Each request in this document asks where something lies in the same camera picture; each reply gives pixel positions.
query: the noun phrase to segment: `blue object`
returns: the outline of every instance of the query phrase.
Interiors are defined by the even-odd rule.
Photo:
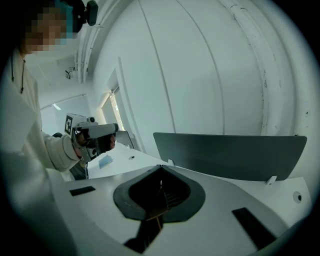
[[[57,39],[56,45],[66,45],[67,39],[73,38],[73,6],[68,5],[64,1],[55,1],[55,7],[59,8],[60,12],[65,15],[66,19],[66,33]]]
[[[104,158],[102,158],[101,160],[99,160],[99,167],[100,169],[102,169],[103,167],[105,167],[106,165],[112,163],[113,159],[111,158],[110,155],[106,155]]]

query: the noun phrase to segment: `small white clip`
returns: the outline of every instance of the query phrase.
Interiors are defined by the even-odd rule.
[[[168,166],[175,166],[174,161],[172,161],[171,159],[168,159]]]
[[[267,180],[266,184],[267,185],[272,185],[277,179],[277,176],[271,176],[270,179]]]

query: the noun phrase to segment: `hand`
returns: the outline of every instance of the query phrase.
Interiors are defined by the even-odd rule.
[[[112,135],[110,137],[110,150],[113,150],[115,148],[115,145],[116,145],[115,141],[116,141],[116,138],[115,136]],[[83,146],[87,142],[83,133],[78,133],[76,135],[76,142],[78,142],[80,146]],[[82,152],[80,148],[74,148],[74,152],[79,158],[82,158]]]
[[[110,141],[111,141],[111,143],[110,143],[110,150],[113,150],[113,149],[115,148],[115,145],[116,145],[116,137],[112,135],[112,136],[110,137]]]

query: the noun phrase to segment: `white machine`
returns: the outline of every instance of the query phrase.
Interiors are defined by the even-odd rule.
[[[71,138],[74,148],[82,153],[85,163],[95,159],[101,153],[110,150],[110,137],[116,136],[119,126],[117,123],[99,125],[93,116],[85,117],[68,113],[65,119],[64,132]],[[77,134],[82,133],[85,144],[77,142]]]

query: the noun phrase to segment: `white surface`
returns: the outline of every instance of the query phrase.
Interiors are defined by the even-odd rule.
[[[217,1],[182,0],[185,9],[172,0],[140,3],[114,23],[93,86],[99,98],[119,57],[123,104],[132,109],[126,114],[142,151],[159,157],[154,132],[261,134],[263,83],[231,13]]]
[[[277,179],[277,176],[271,176],[270,179],[265,183],[266,185],[272,185]]]
[[[105,155],[111,156],[113,162],[100,169],[99,160]],[[88,175],[89,179],[101,178],[155,165],[169,164],[161,159],[134,149],[129,149],[120,143],[116,143],[113,150],[99,155],[96,159],[88,163]],[[272,185],[266,185],[266,182],[264,181],[247,181],[216,176],[213,177],[237,185],[272,209],[288,227],[291,227],[297,221],[306,217],[312,208],[310,194],[303,177],[275,181]],[[296,203],[293,198],[293,194],[296,191],[301,193],[302,196],[302,201],[299,204]]]
[[[176,1],[140,2],[159,56],[175,131],[223,134],[219,74],[193,20]]]
[[[126,9],[126,7],[132,1],[133,0],[112,1],[112,2],[115,2],[115,7],[110,9],[108,17],[105,19],[104,23],[101,24],[103,26],[103,29],[101,29],[100,33],[98,33],[98,35],[96,36],[96,40],[94,41],[93,49],[91,51],[89,66],[88,66],[88,71],[90,75],[94,72],[97,66],[100,51],[104,45],[104,42],[108,36],[108,33],[110,32],[117,18],[121,15],[121,13]]]
[[[40,93],[45,93],[54,90],[61,90],[65,87],[74,86],[77,84],[77,79],[67,79],[66,78],[66,69],[74,67],[74,56],[71,51],[71,56],[68,58],[58,59],[50,61],[50,58],[47,59],[47,62],[40,65],[30,66],[33,63],[29,60],[26,60],[27,69],[34,76],[38,83],[38,90]],[[30,56],[33,57],[37,53],[33,53],[26,56],[26,59]]]
[[[124,130],[128,132],[130,137],[133,137],[133,132],[127,117],[126,109],[124,106],[124,101],[120,92],[120,89],[117,90],[114,94],[116,105],[118,106],[120,118],[124,127]]]
[[[54,106],[50,105],[41,109],[42,131],[49,135],[59,132]]]
[[[125,7],[122,7],[123,2],[125,2],[125,1],[124,0],[117,0],[117,1],[116,0],[114,0],[114,1],[102,0],[102,1],[97,2],[98,14],[96,17],[96,25],[99,24],[102,26],[92,27],[90,29],[90,33],[87,33],[87,38],[85,39],[85,40],[87,40],[87,45],[83,49],[84,56],[82,56],[82,61],[84,63],[84,66],[83,66],[83,69],[81,70],[84,82],[86,82],[86,79],[87,79],[86,78],[87,77],[86,70],[89,67],[89,61],[91,58],[92,50],[94,48],[97,48],[95,42],[96,42],[97,38],[99,37],[99,33],[101,32],[101,30],[103,30],[102,28],[105,27],[104,25],[106,22],[109,22],[112,25],[112,22],[109,20],[110,16],[112,16],[112,14],[111,14],[112,12],[114,12],[115,10],[119,10],[119,14],[120,14],[121,11],[123,11],[125,9]]]
[[[35,67],[48,62],[73,56],[79,44],[78,38],[68,39],[65,45],[51,45],[49,50],[34,52],[25,57],[27,67]]]
[[[103,93],[119,57],[125,81],[123,103],[132,110],[127,112],[128,120],[135,122],[142,151],[159,157],[152,134],[175,131],[171,110],[177,132],[205,129],[214,133],[221,125],[217,118],[211,127],[210,114],[217,100],[210,102],[210,94],[202,97],[202,92],[208,92],[209,80],[201,78],[208,76],[210,49],[215,61],[214,66],[210,64],[210,76],[218,72],[222,85],[225,134],[256,135],[262,127],[260,134],[307,136],[305,150],[290,177],[304,177],[315,201],[320,180],[320,72],[303,35],[271,1],[179,3],[191,17],[183,14],[176,1],[141,0],[146,20],[137,0],[128,6],[101,49],[94,72],[95,93]],[[207,49],[201,46],[204,42],[200,42],[195,23]],[[172,109],[167,96],[172,99]]]
[[[75,177],[72,175],[70,170],[60,171],[60,174],[65,182],[73,182],[75,181]]]

